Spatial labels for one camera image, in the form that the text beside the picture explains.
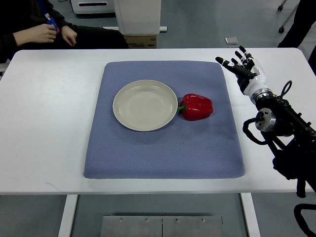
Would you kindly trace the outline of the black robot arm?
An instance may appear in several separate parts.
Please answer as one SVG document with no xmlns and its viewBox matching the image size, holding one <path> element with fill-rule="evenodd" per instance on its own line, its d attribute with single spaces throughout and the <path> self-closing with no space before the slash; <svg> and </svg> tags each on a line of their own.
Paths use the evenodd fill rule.
<svg viewBox="0 0 316 237">
<path fill-rule="evenodd" d="M 297 180 L 296 195 L 306 196 L 306 185 L 316 188 L 316 131 L 295 112 L 284 95 L 288 81 L 279 96 L 269 89 L 254 95 L 256 117 L 243 124 L 243 132 L 254 143 L 268 145 L 274 154 L 273 168 L 288 180 Z"/>
</svg>

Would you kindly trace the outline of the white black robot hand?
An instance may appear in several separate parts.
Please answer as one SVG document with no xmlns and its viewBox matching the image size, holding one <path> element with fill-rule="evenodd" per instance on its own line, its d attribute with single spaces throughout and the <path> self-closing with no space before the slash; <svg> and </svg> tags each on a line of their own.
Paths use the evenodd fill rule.
<svg viewBox="0 0 316 237">
<path fill-rule="evenodd" d="M 221 57 L 215 60 L 236 76 L 242 94 L 255 104 L 260 97 L 270 93 L 266 86 L 266 75 L 259 62 L 243 46 L 239 46 L 235 55 L 238 60 L 232 58 L 229 61 Z"/>
</svg>

